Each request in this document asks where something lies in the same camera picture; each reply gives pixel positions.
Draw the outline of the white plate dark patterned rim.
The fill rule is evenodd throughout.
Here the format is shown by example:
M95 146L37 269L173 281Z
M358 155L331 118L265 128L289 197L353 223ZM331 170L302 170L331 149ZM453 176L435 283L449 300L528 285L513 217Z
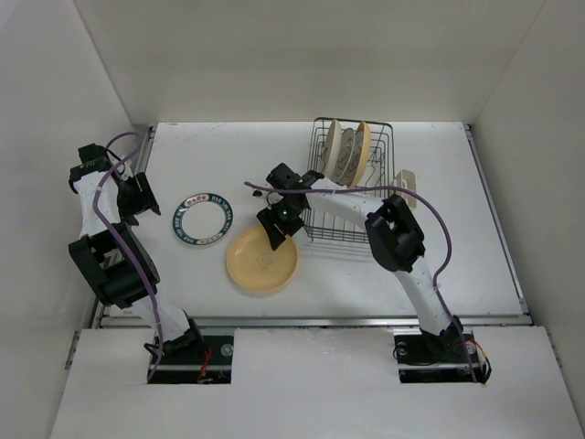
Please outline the white plate dark patterned rim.
M185 245L204 247L226 236L234 219L229 202L215 193L197 193L175 209L172 229Z

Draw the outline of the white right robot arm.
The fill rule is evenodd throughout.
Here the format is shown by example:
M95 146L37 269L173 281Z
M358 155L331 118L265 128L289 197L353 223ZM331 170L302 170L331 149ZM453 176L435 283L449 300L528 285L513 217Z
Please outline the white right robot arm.
M387 198L369 197L366 187L341 187L316 171L300 176L284 163L278 164L266 181L270 186L263 190L281 196L257 214L274 252L304 227L302 214L306 210L346 220L366 232L374 260L399 280L416 311L425 353L443 360L464 342L461 321L446 305L438 287L438 276L452 256L450 234L443 231L447 255L431 273L425 260L424 233L399 195L405 189L390 187L392 194Z

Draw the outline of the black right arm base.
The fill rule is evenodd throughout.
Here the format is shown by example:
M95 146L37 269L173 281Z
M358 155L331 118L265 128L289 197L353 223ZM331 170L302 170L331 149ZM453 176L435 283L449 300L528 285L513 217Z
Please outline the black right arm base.
M398 363L401 384L480 383L486 384L493 368L473 332L463 332L465 343L455 336L446 350L431 351L431 341L420 331L394 333L392 355Z

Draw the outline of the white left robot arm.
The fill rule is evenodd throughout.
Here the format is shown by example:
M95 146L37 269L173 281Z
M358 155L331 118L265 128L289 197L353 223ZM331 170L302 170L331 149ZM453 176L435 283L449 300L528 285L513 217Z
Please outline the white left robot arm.
M155 331L155 342L145 346L155 362L199 360L207 347L200 329L158 294L159 272L133 233L137 215L160 212L145 173L127 171L124 160L101 145L85 145L79 156L69 172L82 214L71 259L100 303L132 311Z

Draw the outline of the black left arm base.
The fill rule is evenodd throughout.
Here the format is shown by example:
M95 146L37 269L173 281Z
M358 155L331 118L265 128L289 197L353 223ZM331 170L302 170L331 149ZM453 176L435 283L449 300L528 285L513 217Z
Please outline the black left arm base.
M158 360L153 344L146 344L150 355L148 384L230 384L235 333L219 329L203 331L204 344L180 348Z

